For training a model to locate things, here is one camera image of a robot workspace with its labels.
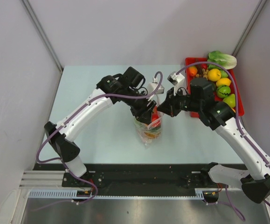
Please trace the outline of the green white cabbage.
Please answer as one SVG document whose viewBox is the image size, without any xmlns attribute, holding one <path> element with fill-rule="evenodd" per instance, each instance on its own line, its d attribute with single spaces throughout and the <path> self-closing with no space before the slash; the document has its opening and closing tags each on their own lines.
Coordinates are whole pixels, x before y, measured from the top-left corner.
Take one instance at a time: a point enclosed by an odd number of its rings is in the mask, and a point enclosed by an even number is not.
<svg viewBox="0 0 270 224">
<path fill-rule="evenodd" d="M 233 69 L 237 65 L 237 59 L 234 56 L 217 50 L 208 53 L 208 61 L 219 64 L 227 70 Z"/>
</svg>

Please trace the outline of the green pear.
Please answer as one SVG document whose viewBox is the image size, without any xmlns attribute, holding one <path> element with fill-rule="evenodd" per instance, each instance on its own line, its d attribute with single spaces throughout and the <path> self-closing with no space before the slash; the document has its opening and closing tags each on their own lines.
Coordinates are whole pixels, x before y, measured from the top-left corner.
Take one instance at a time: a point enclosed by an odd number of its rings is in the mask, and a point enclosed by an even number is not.
<svg viewBox="0 0 270 224">
<path fill-rule="evenodd" d="M 223 99 L 223 102 L 226 103 L 230 108 L 235 108 L 235 94 L 231 94 Z"/>
</svg>

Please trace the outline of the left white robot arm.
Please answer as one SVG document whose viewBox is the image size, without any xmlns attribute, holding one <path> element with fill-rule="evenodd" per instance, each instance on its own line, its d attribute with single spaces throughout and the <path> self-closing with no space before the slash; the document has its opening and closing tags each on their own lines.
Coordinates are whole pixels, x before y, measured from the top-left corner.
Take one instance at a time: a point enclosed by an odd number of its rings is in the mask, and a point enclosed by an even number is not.
<svg viewBox="0 0 270 224">
<path fill-rule="evenodd" d="M 130 107 L 137 121 L 150 124 L 156 106 L 152 98 L 160 88 L 161 82 L 161 79 L 154 77 L 147 94 L 140 93 L 138 87 L 143 86 L 145 77 L 133 67 L 129 67 L 124 74 L 103 77 L 91 95 L 69 116 L 56 124 L 50 121 L 46 123 L 44 129 L 47 140 L 60 156 L 66 169 L 72 173 L 72 181 L 77 186 L 82 187 L 89 180 L 87 168 L 79 156 L 80 148 L 74 143 L 82 129 L 99 113 L 120 101 Z"/>
</svg>

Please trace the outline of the yellow lemon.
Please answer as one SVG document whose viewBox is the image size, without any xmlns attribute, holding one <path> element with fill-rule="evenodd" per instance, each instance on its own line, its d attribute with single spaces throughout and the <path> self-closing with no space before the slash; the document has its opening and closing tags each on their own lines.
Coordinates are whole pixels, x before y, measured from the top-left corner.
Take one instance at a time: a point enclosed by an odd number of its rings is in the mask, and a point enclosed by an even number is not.
<svg viewBox="0 0 270 224">
<path fill-rule="evenodd" d="M 231 83 L 232 83 L 232 81 L 231 81 L 229 78 L 224 77 L 224 78 L 219 79 L 219 80 L 216 82 L 216 87 L 223 86 L 223 85 L 225 85 L 225 86 L 230 86 Z"/>
<path fill-rule="evenodd" d="M 208 80 L 212 81 L 212 82 L 217 82 L 218 80 L 221 79 L 222 74 L 221 71 L 219 69 L 211 69 L 208 73 Z"/>
</svg>

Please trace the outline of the toy pineapple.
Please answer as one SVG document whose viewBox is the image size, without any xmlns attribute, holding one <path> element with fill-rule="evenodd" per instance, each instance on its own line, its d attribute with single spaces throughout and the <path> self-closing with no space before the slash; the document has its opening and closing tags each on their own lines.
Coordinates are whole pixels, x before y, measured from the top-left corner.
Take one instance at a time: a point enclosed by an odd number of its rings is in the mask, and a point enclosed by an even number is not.
<svg viewBox="0 0 270 224">
<path fill-rule="evenodd" d="M 143 131 L 143 136 L 149 140 L 158 138 L 162 133 L 162 127 L 151 128 Z"/>
</svg>

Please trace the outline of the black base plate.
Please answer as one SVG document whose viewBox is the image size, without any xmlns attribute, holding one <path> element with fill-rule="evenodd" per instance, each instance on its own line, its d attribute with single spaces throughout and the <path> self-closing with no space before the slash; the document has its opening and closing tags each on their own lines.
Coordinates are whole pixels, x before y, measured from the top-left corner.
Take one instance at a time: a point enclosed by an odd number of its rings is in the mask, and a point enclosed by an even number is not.
<svg viewBox="0 0 270 224">
<path fill-rule="evenodd" d="M 222 181 L 212 181 L 205 173 L 209 164 L 88 164 L 81 178 L 99 189 L 113 183 L 176 184 L 184 188 L 212 187 Z"/>
</svg>

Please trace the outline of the green striped watermelon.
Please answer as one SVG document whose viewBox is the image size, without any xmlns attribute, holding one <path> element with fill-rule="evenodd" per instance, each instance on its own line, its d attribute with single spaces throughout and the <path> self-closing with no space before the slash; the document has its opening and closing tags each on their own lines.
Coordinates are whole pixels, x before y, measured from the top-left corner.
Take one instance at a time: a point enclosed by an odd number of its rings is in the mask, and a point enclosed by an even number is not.
<svg viewBox="0 0 270 224">
<path fill-rule="evenodd" d="M 216 95 L 219 98 L 226 98 L 231 94 L 231 89 L 229 86 L 221 85 L 217 87 Z"/>
</svg>

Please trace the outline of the aluminium rail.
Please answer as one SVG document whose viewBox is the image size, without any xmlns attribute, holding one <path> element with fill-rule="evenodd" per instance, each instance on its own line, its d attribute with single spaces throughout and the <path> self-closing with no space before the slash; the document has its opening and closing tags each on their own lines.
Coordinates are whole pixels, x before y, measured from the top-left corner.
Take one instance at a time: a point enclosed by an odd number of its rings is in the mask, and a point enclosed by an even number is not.
<svg viewBox="0 0 270 224">
<path fill-rule="evenodd" d="M 65 172 L 43 172 L 43 171 L 28 171 L 23 174 L 22 181 L 20 183 L 21 187 L 34 187 L 34 188 L 70 188 L 70 189 L 83 189 L 88 191 L 93 188 L 93 183 L 88 181 L 83 182 L 74 178 L 70 173 Z M 114 187 L 122 188 L 143 188 L 143 187 L 179 187 L 176 184 L 129 184 L 129 183 L 113 183 L 107 186 L 106 188 L 99 189 L 101 191 L 106 191 L 107 189 L 112 189 Z"/>
</svg>

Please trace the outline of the red plastic tray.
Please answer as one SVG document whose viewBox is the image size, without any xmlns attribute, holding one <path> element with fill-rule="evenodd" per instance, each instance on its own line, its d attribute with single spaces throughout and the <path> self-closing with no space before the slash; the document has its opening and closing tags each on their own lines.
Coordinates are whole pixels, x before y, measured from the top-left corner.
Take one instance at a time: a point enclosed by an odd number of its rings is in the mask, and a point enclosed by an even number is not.
<svg viewBox="0 0 270 224">
<path fill-rule="evenodd" d="M 196 63 L 196 62 L 203 62 L 202 64 L 198 64 L 196 65 L 195 67 L 198 69 L 198 74 L 194 77 L 191 77 L 189 76 L 188 74 L 188 68 L 186 69 L 186 75 L 187 75 L 187 91 L 188 93 L 190 93 L 190 82 L 195 79 L 195 78 L 207 78 L 207 73 L 214 68 L 214 65 L 211 65 L 211 64 L 205 64 L 204 62 L 207 61 L 206 58 L 194 58 L 194 57 L 187 57 L 185 59 L 185 65 L 189 68 L 190 67 L 190 64 L 193 64 L 193 63 Z M 228 70 L 227 72 L 225 72 L 224 70 L 221 70 L 221 74 L 222 74 L 222 77 L 221 78 L 224 78 L 224 77 L 227 77 L 229 78 L 232 83 L 231 85 L 229 86 L 230 89 L 231 89 L 231 94 L 235 94 L 235 101 L 236 101 L 236 106 L 235 108 L 233 108 L 234 112 L 237 112 L 239 116 L 242 116 L 244 115 L 244 108 L 243 108 L 243 105 L 242 105 L 242 101 L 241 101 L 241 98 L 240 98 L 240 94 L 239 94 L 239 90 L 237 88 L 237 85 L 236 85 L 236 80 L 235 80 L 235 75 L 233 73 L 233 70 L 230 69 Z M 217 90 L 217 87 L 216 87 L 216 82 L 212 82 L 210 81 L 213 88 L 214 88 L 214 95 L 215 95 L 215 100 L 216 101 L 223 101 L 223 98 L 219 98 L 217 97 L 216 95 L 216 90 Z"/>
</svg>

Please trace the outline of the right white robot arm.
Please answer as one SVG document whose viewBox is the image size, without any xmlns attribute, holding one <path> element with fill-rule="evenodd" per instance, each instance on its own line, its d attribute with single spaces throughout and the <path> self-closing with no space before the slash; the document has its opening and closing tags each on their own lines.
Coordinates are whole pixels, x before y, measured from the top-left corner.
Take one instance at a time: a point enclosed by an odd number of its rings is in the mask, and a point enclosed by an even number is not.
<svg viewBox="0 0 270 224">
<path fill-rule="evenodd" d="M 201 122 L 226 140 L 247 168 L 239 170 L 212 162 L 202 169 L 201 183 L 205 187 L 230 185 L 242 189 L 251 201 L 263 202 L 270 195 L 270 157 L 246 133 L 240 133 L 234 111 L 225 102 L 215 100 L 213 85 L 207 79 L 193 79 L 191 92 L 185 95 L 178 92 L 183 79 L 168 80 L 174 87 L 167 91 L 158 111 L 171 117 L 181 111 L 198 113 Z"/>
</svg>

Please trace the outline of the clear zip top bag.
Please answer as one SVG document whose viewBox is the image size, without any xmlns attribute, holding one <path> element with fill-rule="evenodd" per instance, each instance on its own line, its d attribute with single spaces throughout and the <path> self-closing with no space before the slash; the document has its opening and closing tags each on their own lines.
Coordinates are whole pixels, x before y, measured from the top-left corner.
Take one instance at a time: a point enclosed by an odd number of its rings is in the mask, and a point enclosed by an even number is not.
<svg viewBox="0 0 270 224">
<path fill-rule="evenodd" d="M 157 104 L 152 112 L 151 123 L 147 125 L 137 121 L 136 119 L 133 120 L 135 130 L 145 148 L 148 148 L 162 134 L 163 113 L 157 110 L 157 107 L 160 105 L 161 101 L 158 95 L 155 95 L 153 99 L 156 100 Z"/>
</svg>

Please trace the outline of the orange fruit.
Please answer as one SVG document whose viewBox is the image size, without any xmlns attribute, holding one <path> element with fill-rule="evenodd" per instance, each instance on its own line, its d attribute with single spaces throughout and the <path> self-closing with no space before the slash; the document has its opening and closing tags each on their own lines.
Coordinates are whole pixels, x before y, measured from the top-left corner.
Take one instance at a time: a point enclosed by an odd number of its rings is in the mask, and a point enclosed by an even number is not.
<svg viewBox="0 0 270 224">
<path fill-rule="evenodd" d="M 188 74 L 191 77 L 194 77 L 198 74 L 198 69 L 195 66 L 191 66 L 188 68 Z"/>
</svg>

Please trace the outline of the red pepper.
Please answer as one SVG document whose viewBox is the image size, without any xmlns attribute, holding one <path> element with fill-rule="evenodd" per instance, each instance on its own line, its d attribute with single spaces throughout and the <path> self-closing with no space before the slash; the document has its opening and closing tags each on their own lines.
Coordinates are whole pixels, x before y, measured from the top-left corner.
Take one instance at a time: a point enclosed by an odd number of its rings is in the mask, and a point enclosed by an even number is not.
<svg viewBox="0 0 270 224">
<path fill-rule="evenodd" d="M 151 128 L 156 128 L 161 125 L 161 118 L 160 115 L 157 111 L 157 107 L 154 107 L 153 112 L 152 112 L 152 122 L 151 122 Z"/>
</svg>

